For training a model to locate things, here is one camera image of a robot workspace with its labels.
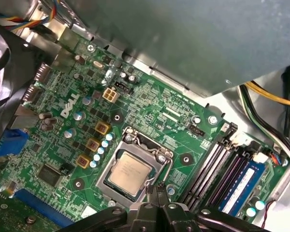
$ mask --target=red wire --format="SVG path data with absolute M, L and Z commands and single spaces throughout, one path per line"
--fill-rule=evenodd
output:
M 267 213 L 268 213 L 268 210 L 269 210 L 271 204 L 273 204 L 275 201 L 276 201 L 276 200 L 271 200 L 271 201 L 269 201 L 269 202 L 266 204 L 266 206 L 265 206 L 264 219 L 263 219 L 263 223 L 262 223 L 262 226 L 261 226 L 261 228 L 263 228 L 263 229 L 264 229 L 264 227 L 265 227 L 265 223 L 266 223 L 266 219 L 267 219 Z

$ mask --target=cable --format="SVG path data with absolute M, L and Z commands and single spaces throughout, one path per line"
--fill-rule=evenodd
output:
M 45 17 L 44 19 L 26 21 L 26 20 L 24 20 L 20 17 L 17 17 L 17 16 L 9 17 L 9 16 L 5 16 L 3 14 L 0 14 L 0 18 L 8 20 L 8 21 L 19 23 L 18 25 L 15 25 L 15 26 L 14 25 L 6 26 L 6 28 L 8 30 L 19 30 L 19 29 L 23 29 L 23 28 L 32 28 L 32 27 L 35 27 L 35 26 L 40 25 L 40 24 L 48 23 L 55 18 L 56 14 L 57 14 L 57 9 L 59 7 L 60 0 L 53 0 L 53 2 L 54 2 L 54 7 L 53 7 L 50 15 Z
M 240 99 L 245 111 L 245 114 L 248 118 L 274 143 L 278 144 L 282 150 L 290 157 L 290 141 L 275 128 L 266 123 L 260 116 L 257 114 L 256 109 L 253 106 L 250 95 L 247 88 L 242 85 L 238 87 L 238 92 Z
M 290 105 L 290 101 L 283 99 L 281 97 L 278 97 L 272 93 L 269 93 L 269 92 L 265 91 L 264 89 L 258 87 L 257 85 L 253 84 L 252 82 L 245 83 L 245 86 L 247 86 L 249 89 L 253 90 L 254 92 L 256 92 L 256 93 L 258 93 L 258 94 L 260 94 L 268 99 L 279 102 L 281 104 Z
M 268 211 L 270 209 L 270 206 L 275 202 L 276 200 L 271 200 L 269 201 L 266 206 L 265 206 L 265 213 L 264 213 L 264 219 L 263 219 L 263 223 L 262 223 L 262 226 L 261 228 L 264 229 L 265 227 L 265 223 L 266 223 L 266 220 L 267 220 L 267 214 L 268 214 Z
M 290 66 L 282 73 L 281 79 L 283 82 L 283 97 L 290 101 Z M 284 135 L 286 137 L 290 135 L 290 105 L 285 105 Z

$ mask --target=chipset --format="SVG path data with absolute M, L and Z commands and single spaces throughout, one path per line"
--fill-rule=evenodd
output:
M 53 187 L 57 187 L 62 180 L 61 173 L 48 164 L 41 167 L 37 177 Z

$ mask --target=blue ram stick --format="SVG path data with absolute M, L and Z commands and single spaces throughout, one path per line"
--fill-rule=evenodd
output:
M 264 171 L 265 164 L 248 161 L 218 209 L 235 217 L 247 201 Z
M 44 203 L 25 189 L 17 191 L 14 196 L 24 202 L 26 205 L 38 211 L 40 214 L 53 221 L 55 224 L 59 225 L 60 227 L 67 227 L 73 224 L 73 221 L 71 221 L 63 214 L 50 207 L 48 204 Z

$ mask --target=wire bundle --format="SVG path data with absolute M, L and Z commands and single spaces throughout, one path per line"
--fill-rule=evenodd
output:
M 264 227 L 265 227 L 265 223 L 266 223 L 266 219 L 267 219 L 267 214 L 268 214 L 268 211 L 269 211 L 269 209 L 270 209 L 270 206 L 271 206 L 275 201 L 276 201 L 276 200 L 271 200 L 271 201 L 269 201 L 269 202 L 266 204 L 266 206 L 265 206 L 264 219 L 263 219 L 263 223 L 262 223 L 262 225 L 261 225 L 261 228 L 263 228 L 263 229 L 264 229 Z
M 54 7 L 53 7 L 50 15 L 45 17 L 44 19 L 26 21 L 26 20 L 24 20 L 20 17 L 17 17 L 17 16 L 10 17 L 10 16 L 3 15 L 1 13 L 0 13 L 0 18 L 7 20 L 7 21 L 19 23 L 18 25 L 15 25 L 15 26 L 7 26 L 6 28 L 8 30 L 19 30 L 19 29 L 23 29 L 23 28 L 33 28 L 35 26 L 48 23 L 55 18 L 56 14 L 57 14 L 58 7 L 59 7 L 60 0 L 53 0 L 53 2 L 54 2 Z
M 253 106 L 247 87 L 242 85 L 238 87 L 238 93 L 246 116 L 275 144 L 290 157 L 290 141 L 282 133 L 265 122 Z

